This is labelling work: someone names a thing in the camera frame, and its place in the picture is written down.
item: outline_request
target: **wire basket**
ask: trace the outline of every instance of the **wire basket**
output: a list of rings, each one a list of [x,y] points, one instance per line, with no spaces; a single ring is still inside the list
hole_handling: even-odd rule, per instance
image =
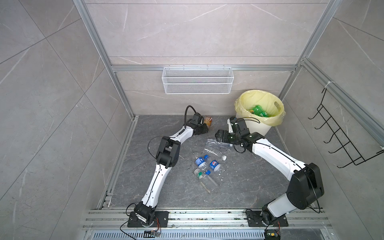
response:
[[[230,93],[230,67],[166,67],[162,80],[166,94]]]

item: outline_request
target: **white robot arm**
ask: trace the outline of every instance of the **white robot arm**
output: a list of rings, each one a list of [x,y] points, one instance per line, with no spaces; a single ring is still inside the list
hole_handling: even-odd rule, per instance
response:
[[[290,181],[285,194],[263,207],[262,219],[265,225],[272,224],[287,212],[305,209],[324,194],[318,166],[313,163],[305,164],[289,156],[257,132],[251,134],[242,118],[228,119],[228,128],[228,131],[217,131],[217,141],[240,145],[259,155]]]
[[[287,155],[257,132],[250,134],[242,118],[231,117],[228,119],[228,126],[228,131],[217,131],[217,141],[240,145],[259,155],[290,181],[285,194],[262,208],[265,225],[273,224],[280,216],[294,209],[305,209],[324,194],[320,170],[315,164],[305,164]],[[162,138],[156,154],[155,173],[146,194],[134,208],[143,226],[150,226],[154,221],[161,188],[168,173],[177,163],[181,144],[193,135],[207,132],[208,127],[203,124],[203,117],[195,113],[177,133]]]
[[[199,113],[195,113],[193,118],[189,119],[177,133],[170,137],[164,136],[161,139],[156,154],[157,164],[155,173],[147,192],[141,202],[134,208],[134,212],[143,226],[147,227],[153,223],[161,188],[168,173],[177,163],[181,144],[193,135],[200,135],[207,132],[208,127],[206,124],[203,124],[203,117]]]

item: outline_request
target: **crushed plastic bottle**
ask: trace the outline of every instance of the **crushed plastic bottle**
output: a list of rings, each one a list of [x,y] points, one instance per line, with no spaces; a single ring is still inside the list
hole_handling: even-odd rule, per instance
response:
[[[232,147],[233,144],[226,142],[218,142],[216,139],[207,138],[205,144],[210,147]]]
[[[214,149],[211,146],[205,145],[203,155],[209,155],[214,157],[215,159],[219,159],[220,161],[225,161],[227,159],[227,156],[222,154],[221,151],[218,149]]]

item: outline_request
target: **trash can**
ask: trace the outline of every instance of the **trash can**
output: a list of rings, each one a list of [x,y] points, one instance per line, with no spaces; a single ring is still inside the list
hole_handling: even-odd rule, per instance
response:
[[[269,117],[260,117],[250,113],[248,110],[256,105],[260,105]],[[271,127],[280,125],[285,116],[284,105],[281,100],[273,95],[262,90],[249,90],[240,95],[235,101],[235,110],[237,118],[257,119],[255,121],[245,121],[249,132],[258,132],[265,136]]]

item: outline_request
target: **marble wall tile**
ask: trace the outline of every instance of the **marble wall tile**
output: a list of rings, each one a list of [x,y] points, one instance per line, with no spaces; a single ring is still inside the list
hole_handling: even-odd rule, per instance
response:
[[[320,104],[323,96],[322,90],[323,86],[304,70],[296,78],[286,100],[313,139],[314,144],[372,238],[380,239],[382,237],[381,222],[384,221],[384,217],[381,211],[377,211],[377,209],[384,207],[382,200],[384,190],[377,186],[384,184],[384,177],[381,174],[384,170],[383,156],[377,156],[358,166],[351,164],[342,169],[337,168],[337,166],[350,163],[351,160],[343,150],[334,154],[328,152],[335,151],[341,145],[336,138],[333,138],[329,144],[323,142],[328,141],[332,135],[328,126],[319,130],[314,129],[314,127],[319,127],[324,123],[321,116],[317,116],[313,120],[308,119],[308,117],[313,117],[316,114],[316,107]],[[325,95],[323,104],[364,158],[368,159],[375,152],[381,150],[380,145],[329,93]],[[341,134],[338,134],[338,137],[341,141],[347,142],[346,138],[342,139]],[[352,145],[347,145],[346,148],[352,157],[357,157]]]
[[[82,95],[47,40],[0,64],[0,196]]]
[[[384,39],[383,12],[384,2],[381,0],[344,0],[334,17]]]
[[[131,119],[127,110],[125,109],[123,102],[120,101],[108,124],[108,127],[111,129],[119,143],[124,141],[125,132],[127,131],[130,121]]]
[[[83,21],[78,20],[47,39],[83,91],[87,91],[104,64]]]
[[[277,129],[291,156],[303,162],[313,162],[320,168],[324,195],[319,199],[319,203],[324,208],[337,236],[342,240],[372,239],[314,144],[313,138],[309,136],[288,102],[283,103],[286,115]]]
[[[191,57],[298,56],[326,4],[87,6],[110,56]]]
[[[384,41],[332,19],[310,59],[384,123]]]
[[[84,95],[0,200],[4,239],[49,239],[107,125]]]
[[[106,69],[101,72],[85,94],[108,124],[120,102],[120,96]]]
[[[44,36],[80,19],[72,0],[20,0]]]
[[[234,71],[231,91],[281,90],[289,71]],[[118,72],[118,78],[126,91],[163,91],[161,71]]]
[[[233,115],[235,100],[244,91],[229,94],[165,94],[164,91],[125,91],[135,114],[182,115],[187,105],[200,114]],[[280,91],[268,91],[278,95]]]
[[[81,217],[89,209],[95,209],[103,194],[120,144],[109,128],[105,130],[95,152],[85,167],[51,239],[80,239]]]
[[[174,4],[215,4],[215,3],[265,3],[265,0],[85,0],[86,3],[174,3]],[[327,3],[328,0],[270,0],[268,3]]]
[[[109,57],[112,64],[296,64],[299,56],[258,57]]]
[[[44,38],[17,0],[0,3],[0,63]]]
[[[234,71],[231,91],[259,89],[280,91],[290,71]]]

